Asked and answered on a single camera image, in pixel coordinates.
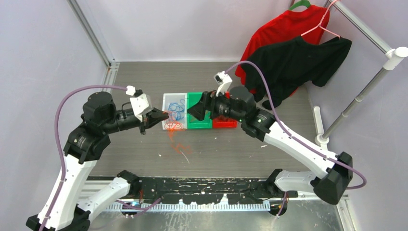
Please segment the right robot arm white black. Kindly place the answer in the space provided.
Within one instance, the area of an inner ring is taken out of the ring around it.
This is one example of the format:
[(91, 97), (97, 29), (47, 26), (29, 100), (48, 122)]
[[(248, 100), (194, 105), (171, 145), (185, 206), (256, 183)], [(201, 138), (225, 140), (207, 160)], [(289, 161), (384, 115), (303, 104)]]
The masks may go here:
[(324, 150), (309, 140), (297, 137), (283, 122), (266, 110), (257, 107), (254, 96), (245, 87), (234, 87), (229, 96), (204, 91), (198, 103), (187, 113), (202, 121), (223, 116), (241, 123), (249, 136), (275, 146), (308, 168), (308, 171), (290, 172), (276, 169), (268, 178), (267, 191), (278, 198), (287, 191), (314, 193), (324, 202), (336, 205), (353, 178), (353, 158), (346, 152), (336, 154)]

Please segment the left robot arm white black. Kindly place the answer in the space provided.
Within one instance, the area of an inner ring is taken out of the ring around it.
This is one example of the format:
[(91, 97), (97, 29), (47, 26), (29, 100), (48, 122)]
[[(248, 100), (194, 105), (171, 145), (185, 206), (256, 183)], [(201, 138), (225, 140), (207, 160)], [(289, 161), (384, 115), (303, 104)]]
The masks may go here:
[(102, 91), (89, 96), (83, 105), (82, 123), (67, 138), (64, 166), (52, 193), (41, 212), (27, 219), (27, 227), (33, 231), (86, 231), (113, 202), (140, 195), (140, 178), (123, 170), (91, 197), (79, 199), (88, 176), (111, 142), (110, 134), (132, 128), (139, 128), (144, 134), (169, 117), (151, 106), (150, 97), (141, 90), (130, 102), (130, 109), (117, 110), (110, 93)]

